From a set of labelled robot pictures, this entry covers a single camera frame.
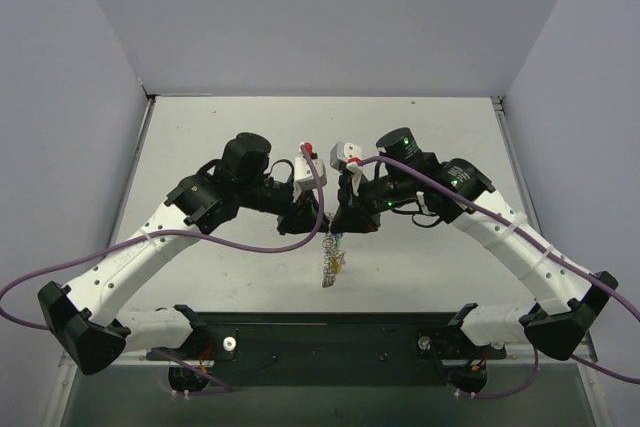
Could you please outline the silver round keyring disc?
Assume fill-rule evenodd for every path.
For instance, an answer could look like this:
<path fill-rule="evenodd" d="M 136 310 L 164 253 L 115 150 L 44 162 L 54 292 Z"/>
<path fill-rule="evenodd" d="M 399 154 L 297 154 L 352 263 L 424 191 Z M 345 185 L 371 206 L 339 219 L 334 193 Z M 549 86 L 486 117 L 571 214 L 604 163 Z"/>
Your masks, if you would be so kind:
<path fill-rule="evenodd" d="M 326 233 L 322 241 L 323 270 L 322 287 L 332 287 L 346 265 L 345 252 L 341 249 L 341 234 Z"/>

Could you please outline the yellow tagged key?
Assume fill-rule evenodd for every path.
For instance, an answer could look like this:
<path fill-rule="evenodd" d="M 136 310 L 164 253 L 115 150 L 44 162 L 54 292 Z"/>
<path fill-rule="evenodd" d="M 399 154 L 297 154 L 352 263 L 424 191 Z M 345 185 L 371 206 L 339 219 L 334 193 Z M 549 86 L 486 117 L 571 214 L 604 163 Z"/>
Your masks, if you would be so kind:
<path fill-rule="evenodd" d="M 330 272 L 333 275 L 338 275 L 341 273 L 343 267 L 345 266 L 346 262 L 345 262 L 345 258 L 344 258 L 344 254 L 341 253 L 340 255 L 335 255 L 332 256 L 329 259 L 329 267 L 330 267 Z"/>

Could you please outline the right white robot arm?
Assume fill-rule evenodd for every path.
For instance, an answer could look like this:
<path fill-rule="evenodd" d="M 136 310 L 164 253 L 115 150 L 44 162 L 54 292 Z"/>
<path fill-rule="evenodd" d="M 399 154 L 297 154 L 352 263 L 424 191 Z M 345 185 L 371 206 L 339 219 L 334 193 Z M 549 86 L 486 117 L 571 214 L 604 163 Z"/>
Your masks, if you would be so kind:
<path fill-rule="evenodd" d="M 417 145 L 407 127 L 395 129 L 376 143 L 386 175 L 367 179 L 359 146 L 338 142 L 330 165 L 339 176 L 339 207 L 333 234 L 373 233 L 386 211 L 416 204 L 478 242 L 532 294 L 532 304 L 464 307 L 452 324 L 474 345 L 529 343 L 546 356 L 567 360 L 604 309 L 617 280 L 606 271 L 569 269 L 567 260 L 496 190 L 471 162 L 441 162 Z"/>

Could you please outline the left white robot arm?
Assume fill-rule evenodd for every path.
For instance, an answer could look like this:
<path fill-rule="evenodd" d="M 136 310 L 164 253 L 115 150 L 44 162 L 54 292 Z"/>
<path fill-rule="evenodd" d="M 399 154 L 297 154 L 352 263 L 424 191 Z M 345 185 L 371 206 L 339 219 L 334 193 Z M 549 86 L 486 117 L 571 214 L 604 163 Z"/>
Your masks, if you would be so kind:
<path fill-rule="evenodd" d="M 126 311 L 124 305 L 167 263 L 210 238 L 242 208 L 277 218 L 280 234 L 312 239 L 327 232 L 323 188 L 326 169 L 309 143 L 302 143 L 285 182 L 271 177 L 271 145 L 240 133 L 219 159 L 183 178 L 122 249 L 84 274 L 38 293 L 47 327 L 85 375 L 111 365 L 121 354 L 162 348 L 183 358 L 199 355 L 209 341 L 206 323 L 185 305 Z"/>

